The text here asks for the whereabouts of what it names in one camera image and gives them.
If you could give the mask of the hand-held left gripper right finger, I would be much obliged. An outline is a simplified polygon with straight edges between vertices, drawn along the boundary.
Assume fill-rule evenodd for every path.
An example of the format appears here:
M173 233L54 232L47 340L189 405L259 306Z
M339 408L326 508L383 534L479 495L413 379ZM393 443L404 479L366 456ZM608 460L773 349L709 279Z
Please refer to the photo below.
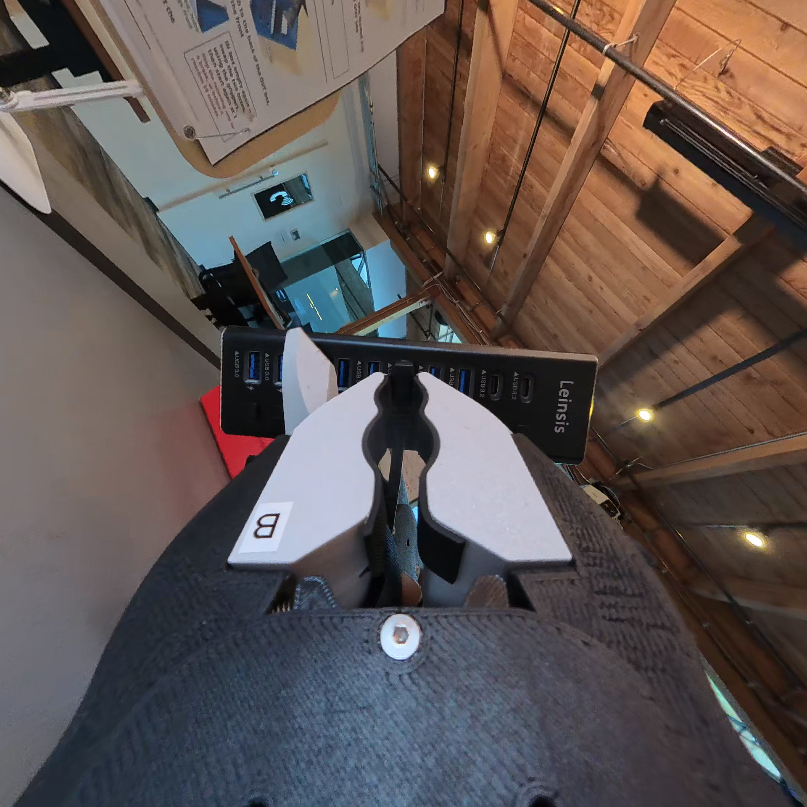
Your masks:
M481 577L571 570L570 548L512 431L429 373L416 381L429 455L417 527L424 606L462 606Z

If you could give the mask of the dark metal ceiling rod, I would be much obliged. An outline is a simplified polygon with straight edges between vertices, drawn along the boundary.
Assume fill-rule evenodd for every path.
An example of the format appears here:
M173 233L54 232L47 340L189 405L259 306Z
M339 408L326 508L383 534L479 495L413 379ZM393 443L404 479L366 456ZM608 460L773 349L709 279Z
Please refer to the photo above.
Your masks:
M588 106L580 118L580 124L575 129L570 148L562 163L556 182L557 186L567 189L575 187L579 190L584 184L593 162L620 115L621 108L624 106L634 82L640 82L641 85L659 95L662 100L686 111L693 118L701 121L704 126L735 143L744 152L752 152L754 147L748 141L678 94L663 80L636 64L618 49L616 43L607 42L549 2L532 1L531 4L539 8L548 18L563 26L567 32L573 33L593 47L617 68L617 72L614 72L610 67L606 67L600 74L589 98ZM802 179L805 171L793 179L778 170L776 166L771 166L771 170L778 174L783 184L792 188L793 194L805 191L805 182Z

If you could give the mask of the wooden poster board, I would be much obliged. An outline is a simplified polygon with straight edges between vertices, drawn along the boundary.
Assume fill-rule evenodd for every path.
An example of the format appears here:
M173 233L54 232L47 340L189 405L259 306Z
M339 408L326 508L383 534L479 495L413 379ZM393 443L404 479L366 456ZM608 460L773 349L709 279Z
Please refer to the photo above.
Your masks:
M266 132L253 137L217 163L211 163L200 140L189 140L179 132L162 109L151 86L137 67L130 66L127 46L120 39L100 2L63 1L71 19L81 31L98 59L115 79L132 79L140 83L145 95L133 100L131 106L140 120L159 119L183 159L208 177L226 179L241 174L325 123L335 111L340 97L337 90L291 116Z

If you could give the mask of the black ceiling track fixture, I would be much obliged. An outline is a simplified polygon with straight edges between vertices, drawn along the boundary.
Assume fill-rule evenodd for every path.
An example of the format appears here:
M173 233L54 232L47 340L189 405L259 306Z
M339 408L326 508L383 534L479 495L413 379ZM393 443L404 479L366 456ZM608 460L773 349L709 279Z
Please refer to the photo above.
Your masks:
M759 215L805 246L805 191L792 193L771 166L793 179L802 167L773 147L744 152L689 113L662 100L653 103L643 126L680 156Z

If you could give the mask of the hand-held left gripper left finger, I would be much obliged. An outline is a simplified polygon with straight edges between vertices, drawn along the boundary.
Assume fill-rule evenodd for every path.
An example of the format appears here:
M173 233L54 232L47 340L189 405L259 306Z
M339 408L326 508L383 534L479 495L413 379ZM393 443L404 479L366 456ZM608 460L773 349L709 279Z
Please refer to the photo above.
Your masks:
M290 436L227 562L238 570L319 577L340 607L374 602L387 565L376 372L316 410Z

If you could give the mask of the red container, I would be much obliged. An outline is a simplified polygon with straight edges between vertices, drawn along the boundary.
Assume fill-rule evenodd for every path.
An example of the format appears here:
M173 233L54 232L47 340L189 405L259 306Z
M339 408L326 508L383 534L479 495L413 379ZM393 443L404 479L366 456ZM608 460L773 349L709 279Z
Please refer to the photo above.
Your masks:
M230 479L235 479L250 462L250 458L261 454L270 446L273 439L232 436L224 433L220 427L220 386L209 390L199 399L199 402L227 473Z

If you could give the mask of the white instruction poster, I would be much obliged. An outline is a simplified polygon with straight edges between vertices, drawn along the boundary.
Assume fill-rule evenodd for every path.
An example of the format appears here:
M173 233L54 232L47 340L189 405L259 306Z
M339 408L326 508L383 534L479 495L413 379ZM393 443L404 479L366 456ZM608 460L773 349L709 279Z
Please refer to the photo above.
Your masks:
M353 82L440 16L440 1L100 2L178 136L216 164Z

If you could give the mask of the black wall sign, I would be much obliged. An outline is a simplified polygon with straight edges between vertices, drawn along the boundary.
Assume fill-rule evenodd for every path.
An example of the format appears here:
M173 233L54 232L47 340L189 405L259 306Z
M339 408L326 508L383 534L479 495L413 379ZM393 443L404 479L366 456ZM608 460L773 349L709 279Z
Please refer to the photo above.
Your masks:
M314 201L307 174L298 174L253 194L254 202L263 220L270 221Z

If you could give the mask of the tilted wooden desk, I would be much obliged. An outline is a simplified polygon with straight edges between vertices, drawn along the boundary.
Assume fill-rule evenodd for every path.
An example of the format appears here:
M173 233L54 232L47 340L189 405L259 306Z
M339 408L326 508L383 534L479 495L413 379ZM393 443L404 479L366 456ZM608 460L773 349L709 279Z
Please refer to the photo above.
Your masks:
M271 302L270 298L268 297L266 291L263 289L257 271L253 269L245 255L241 252L239 246L237 245L236 239L233 236L230 236L229 242L233 247L234 256L237 261L237 264L242 268L245 276L248 279L249 284L253 288L255 295L263 309L263 311L268 316L269 320L272 322L275 328L286 331L288 329L287 319L280 313L280 311L274 306Z

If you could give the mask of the black office chair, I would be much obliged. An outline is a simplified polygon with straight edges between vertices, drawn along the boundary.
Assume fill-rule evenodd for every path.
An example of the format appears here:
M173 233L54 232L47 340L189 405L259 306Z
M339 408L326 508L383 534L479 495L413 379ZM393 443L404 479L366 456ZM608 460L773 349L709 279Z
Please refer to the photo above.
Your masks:
M201 266L198 280L203 294L194 302L211 313L218 327L261 327L268 322L266 311L238 261L209 269Z

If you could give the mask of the black usb hub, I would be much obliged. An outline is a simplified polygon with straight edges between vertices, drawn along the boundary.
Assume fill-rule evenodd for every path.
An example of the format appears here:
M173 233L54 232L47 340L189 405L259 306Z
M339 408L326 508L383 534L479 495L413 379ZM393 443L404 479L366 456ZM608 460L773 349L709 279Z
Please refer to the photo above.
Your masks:
M277 438L285 433L284 357L290 332L229 327L221 335L220 426L230 435ZM489 409L511 431L525 435L553 462L584 459L598 360L490 345L312 334L333 365L338 391L400 361L427 372Z

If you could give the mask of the white lamp shade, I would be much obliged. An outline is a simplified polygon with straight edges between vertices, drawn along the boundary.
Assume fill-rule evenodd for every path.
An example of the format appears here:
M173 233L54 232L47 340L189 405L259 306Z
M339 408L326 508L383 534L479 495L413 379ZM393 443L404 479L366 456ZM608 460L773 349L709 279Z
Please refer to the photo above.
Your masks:
M14 117L1 113L1 180L35 210L52 207L31 141Z

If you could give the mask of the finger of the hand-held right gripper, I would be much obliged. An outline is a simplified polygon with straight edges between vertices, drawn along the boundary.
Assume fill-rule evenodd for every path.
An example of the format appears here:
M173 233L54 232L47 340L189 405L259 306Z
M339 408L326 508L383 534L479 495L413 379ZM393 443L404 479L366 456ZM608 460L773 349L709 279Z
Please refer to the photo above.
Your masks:
M286 333L282 356L285 433L290 436L314 411L338 396L337 372L302 328Z

